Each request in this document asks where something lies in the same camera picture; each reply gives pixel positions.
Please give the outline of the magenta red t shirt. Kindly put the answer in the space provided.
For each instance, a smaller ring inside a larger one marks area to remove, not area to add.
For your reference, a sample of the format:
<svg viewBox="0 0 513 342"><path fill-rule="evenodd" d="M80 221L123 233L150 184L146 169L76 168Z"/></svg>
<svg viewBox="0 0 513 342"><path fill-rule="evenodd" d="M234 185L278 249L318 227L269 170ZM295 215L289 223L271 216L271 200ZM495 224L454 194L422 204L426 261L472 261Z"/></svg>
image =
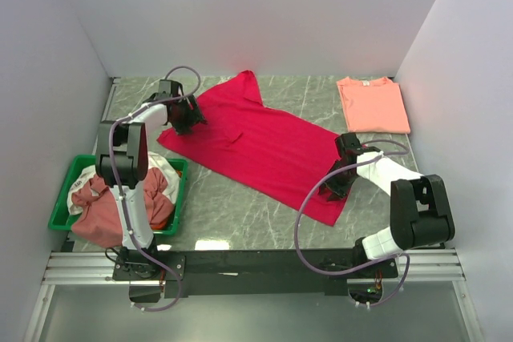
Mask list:
<svg viewBox="0 0 513 342"><path fill-rule="evenodd" d="M306 202L304 214L318 222L337 222L344 200L305 198L337 160L336 133L265 106L249 70L205 91L197 102L208 123L189 135L163 131L162 147L295 210Z"/></svg>

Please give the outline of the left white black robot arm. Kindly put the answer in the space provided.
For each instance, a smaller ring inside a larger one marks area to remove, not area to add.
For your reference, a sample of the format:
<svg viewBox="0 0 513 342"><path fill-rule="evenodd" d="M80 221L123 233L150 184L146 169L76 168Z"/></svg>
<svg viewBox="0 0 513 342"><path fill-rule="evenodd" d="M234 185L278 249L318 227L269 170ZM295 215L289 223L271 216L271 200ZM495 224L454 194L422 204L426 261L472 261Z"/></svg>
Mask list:
<svg viewBox="0 0 513 342"><path fill-rule="evenodd" d="M186 135L206 122L194 94L184 93L180 82L164 78L158 91L138 110L99 124L95 171L114 196L122 228L116 263L131 268L141 279L155 277L164 267L144 202L143 181L149 170L147 134L169 124L178 135Z"/></svg>

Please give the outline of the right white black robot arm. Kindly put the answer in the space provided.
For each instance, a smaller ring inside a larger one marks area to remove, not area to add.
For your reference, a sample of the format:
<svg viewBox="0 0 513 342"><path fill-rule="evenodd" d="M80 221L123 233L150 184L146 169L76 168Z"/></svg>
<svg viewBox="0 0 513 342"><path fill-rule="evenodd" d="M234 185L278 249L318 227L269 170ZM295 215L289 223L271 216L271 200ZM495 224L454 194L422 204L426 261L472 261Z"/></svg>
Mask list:
<svg viewBox="0 0 513 342"><path fill-rule="evenodd" d="M361 143L354 133L338 136L335 144L339 159L329 169L330 178L319 187L319 195L328 201L343 200L357 179L366 179L390 198L388 227L355 242L351 260L356 274L369 277L379 269L380 259L454 238L454 220L440 176L411 171L372 142Z"/></svg>

